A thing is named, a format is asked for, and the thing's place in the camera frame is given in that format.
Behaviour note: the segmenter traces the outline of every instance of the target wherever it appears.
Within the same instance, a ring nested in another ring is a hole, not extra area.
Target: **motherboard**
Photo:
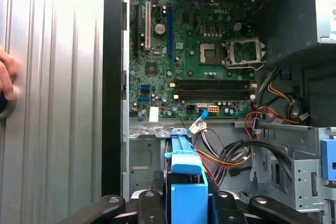
[[[245,116],[264,47],[250,2],[131,0],[130,116]]]

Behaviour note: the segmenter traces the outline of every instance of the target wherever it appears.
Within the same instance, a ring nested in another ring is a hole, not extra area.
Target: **pci slot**
[[[137,58],[139,56],[139,5],[134,5],[134,15],[133,15],[133,51],[134,56]]]
[[[151,49],[151,2],[145,3],[145,50]]]
[[[175,61],[174,61],[174,55],[173,55],[173,43],[174,43],[174,39],[173,39],[173,7],[172,6],[168,6],[167,7],[167,52],[168,52],[168,56],[171,58],[172,60],[172,64],[175,65]]]

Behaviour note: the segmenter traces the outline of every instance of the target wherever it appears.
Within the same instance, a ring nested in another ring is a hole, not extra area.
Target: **green circuit board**
[[[150,49],[145,49],[146,2],[151,6]],[[157,8],[161,18],[157,19]],[[198,116],[197,104],[220,105],[209,116],[238,118],[250,111],[251,100],[181,100],[174,97],[174,80],[253,80],[253,69],[227,69],[223,41],[253,38],[250,0],[131,0],[130,2],[130,115],[145,117],[151,106],[160,117]],[[169,50],[168,36],[172,33]],[[255,47],[235,44],[236,56],[255,57]],[[145,94],[141,85],[149,85]],[[149,99],[140,103],[139,98]]]

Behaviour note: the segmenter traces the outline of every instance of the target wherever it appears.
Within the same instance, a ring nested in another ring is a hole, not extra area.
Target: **hand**
[[[15,60],[4,50],[0,49],[0,92],[10,101],[15,98],[13,80],[17,74]]]

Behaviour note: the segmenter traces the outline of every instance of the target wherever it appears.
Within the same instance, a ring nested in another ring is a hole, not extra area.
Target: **corrugated metal panel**
[[[0,0],[18,62],[0,132],[0,223],[57,223],[101,196],[103,0]]]

